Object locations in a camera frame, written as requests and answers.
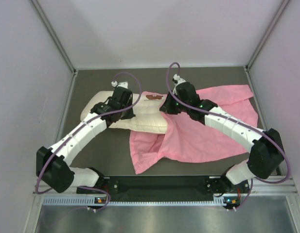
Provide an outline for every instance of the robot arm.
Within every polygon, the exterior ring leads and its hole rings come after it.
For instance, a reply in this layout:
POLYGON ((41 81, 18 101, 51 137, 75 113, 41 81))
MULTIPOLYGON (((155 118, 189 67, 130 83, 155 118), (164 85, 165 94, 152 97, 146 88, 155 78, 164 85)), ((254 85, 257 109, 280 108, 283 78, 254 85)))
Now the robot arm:
POLYGON ((191 119, 221 131, 240 143, 250 153, 248 160, 230 167, 221 176, 224 186, 229 189, 233 185, 254 177, 266 179, 280 165, 283 161, 283 156, 269 141, 258 133, 262 132, 266 134, 282 148, 281 137, 276 130, 270 129, 265 132, 262 129, 254 127, 251 127, 254 130, 248 129, 243 126, 246 125, 244 122, 225 112, 216 103, 210 100, 201 100, 194 86, 189 82, 177 75, 174 76, 173 81, 175 83, 173 93, 182 102, 192 107, 206 110, 209 113, 225 117, 205 114, 188 108, 178 103, 170 93, 168 93, 165 103, 160 108, 162 112, 167 114, 186 112, 191 119))
POLYGON ((132 105, 132 92, 128 83, 114 83, 113 95, 107 103, 98 103, 86 118, 59 142, 49 148, 41 147, 36 153, 36 175, 39 176, 48 159, 53 159, 46 166, 41 179, 56 192, 64 192, 70 186, 93 187, 103 179, 103 174, 93 168, 69 167, 76 155, 96 135, 107 129, 119 119, 134 117, 132 108, 120 111, 132 105))

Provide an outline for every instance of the white pillow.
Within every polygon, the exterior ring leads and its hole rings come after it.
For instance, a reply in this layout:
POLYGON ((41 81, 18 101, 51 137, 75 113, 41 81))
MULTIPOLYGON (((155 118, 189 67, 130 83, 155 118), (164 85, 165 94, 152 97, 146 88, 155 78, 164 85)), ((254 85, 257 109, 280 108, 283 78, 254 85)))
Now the white pillow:
MULTIPOLYGON (((113 91, 98 92, 86 105, 81 113, 81 121, 87 116, 93 106, 104 102, 113 91)), ((138 94, 133 94, 133 102, 138 94)), ((138 132, 166 133, 167 122, 159 112, 159 107, 165 101, 166 95, 151 92, 143 92, 140 101, 133 107, 135 117, 127 120, 119 120, 111 124, 110 128, 128 129, 138 132)))

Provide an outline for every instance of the metal sheet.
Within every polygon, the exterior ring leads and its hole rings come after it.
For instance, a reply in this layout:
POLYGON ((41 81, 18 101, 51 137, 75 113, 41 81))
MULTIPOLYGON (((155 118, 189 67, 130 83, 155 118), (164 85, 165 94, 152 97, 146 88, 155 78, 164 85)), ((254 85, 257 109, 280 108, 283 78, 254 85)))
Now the metal sheet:
POLYGON ((222 207, 108 207, 93 213, 75 207, 43 206, 36 233, 295 233, 285 197, 251 197, 237 212, 222 207))

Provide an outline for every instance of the white wall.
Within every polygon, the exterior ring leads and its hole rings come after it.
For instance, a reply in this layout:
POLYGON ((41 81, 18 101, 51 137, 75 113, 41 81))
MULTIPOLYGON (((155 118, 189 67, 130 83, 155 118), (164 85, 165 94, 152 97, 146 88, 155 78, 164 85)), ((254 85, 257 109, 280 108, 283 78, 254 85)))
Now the white wall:
POLYGON ((29 1, 0 1, 0 233, 22 231, 35 154, 54 142, 70 83, 29 1))
POLYGON ((300 193, 300 0, 288 5, 251 73, 267 123, 281 133, 300 193))
POLYGON ((77 68, 245 65, 281 0, 39 0, 77 68))

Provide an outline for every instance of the pink cloth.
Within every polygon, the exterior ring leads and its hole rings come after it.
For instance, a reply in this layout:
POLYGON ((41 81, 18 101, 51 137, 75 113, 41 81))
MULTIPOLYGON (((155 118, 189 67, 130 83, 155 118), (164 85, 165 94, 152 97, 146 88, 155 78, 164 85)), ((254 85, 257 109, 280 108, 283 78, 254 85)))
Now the pink cloth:
MULTIPOLYGON (((201 99, 209 99, 232 116, 257 127, 258 115, 249 102, 253 93, 248 85, 211 87, 197 93, 201 99)), ((186 113, 161 114, 168 123, 166 134, 130 133, 130 152, 136 174, 146 171, 163 157, 180 162, 205 163, 246 152, 233 139, 191 120, 186 113)))

